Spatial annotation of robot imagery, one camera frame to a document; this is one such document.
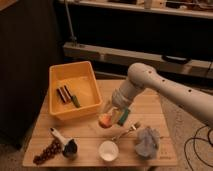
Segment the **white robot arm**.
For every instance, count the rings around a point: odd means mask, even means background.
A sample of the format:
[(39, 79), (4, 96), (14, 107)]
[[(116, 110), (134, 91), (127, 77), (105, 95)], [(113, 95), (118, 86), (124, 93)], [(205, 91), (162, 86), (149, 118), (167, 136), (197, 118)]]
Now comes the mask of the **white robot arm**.
[(128, 68), (127, 78), (115, 89), (102, 111), (113, 107), (129, 107), (135, 97), (146, 88), (151, 88), (194, 118), (213, 129), (213, 96), (160, 76), (156, 69), (143, 63), (134, 63)]

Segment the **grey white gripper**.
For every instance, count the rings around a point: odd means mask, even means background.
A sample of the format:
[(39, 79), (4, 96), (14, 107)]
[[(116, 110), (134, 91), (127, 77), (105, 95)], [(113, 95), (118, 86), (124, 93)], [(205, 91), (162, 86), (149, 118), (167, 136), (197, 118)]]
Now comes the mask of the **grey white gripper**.
[[(119, 109), (124, 109), (124, 108), (128, 108), (131, 105), (131, 103), (132, 101), (124, 97), (119, 90), (115, 90), (112, 93), (111, 101), (107, 101), (104, 107), (102, 108), (101, 114), (108, 113), (109, 110), (112, 108), (112, 105)], [(122, 111), (119, 109), (112, 110), (112, 116), (111, 116), (112, 125), (116, 124), (122, 115)]]

